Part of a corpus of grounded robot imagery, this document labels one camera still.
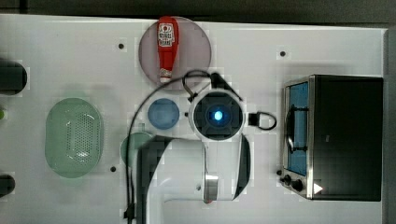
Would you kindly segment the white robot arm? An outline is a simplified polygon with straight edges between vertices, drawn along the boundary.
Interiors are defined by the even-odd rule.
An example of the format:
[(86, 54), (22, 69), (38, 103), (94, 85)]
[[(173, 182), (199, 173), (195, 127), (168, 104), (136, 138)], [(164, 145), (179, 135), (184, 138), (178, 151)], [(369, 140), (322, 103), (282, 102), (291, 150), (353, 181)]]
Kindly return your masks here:
[(232, 91), (204, 91), (191, 101), (191, 136), (155, 135), (134, 160), (134, 224), (163, 224), (168, 201), (232, 201), (248, 185), (246, 113)]

